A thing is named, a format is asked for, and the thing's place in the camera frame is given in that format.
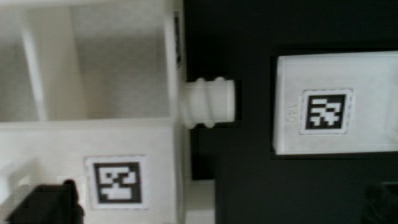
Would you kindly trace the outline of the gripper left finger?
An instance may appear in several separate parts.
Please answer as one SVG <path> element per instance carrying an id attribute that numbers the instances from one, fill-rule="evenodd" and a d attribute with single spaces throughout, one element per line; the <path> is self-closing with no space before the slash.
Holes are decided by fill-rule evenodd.
<path id="1" fill-rule="evenodd" d="M 8 224 L 84 224 L 86 211 L 79 203 L 74 179 L 59 185 L 42 184 L 6 218 Z"/>

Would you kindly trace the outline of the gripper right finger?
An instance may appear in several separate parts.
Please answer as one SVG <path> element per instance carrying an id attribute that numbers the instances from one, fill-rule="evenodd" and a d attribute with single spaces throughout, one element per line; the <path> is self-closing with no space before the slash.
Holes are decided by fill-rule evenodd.
<path id="1" fill-rule="evenodd" d="M 381 183 L 367 188 L 361 224 L 398 224 L 398 183 Z"/>

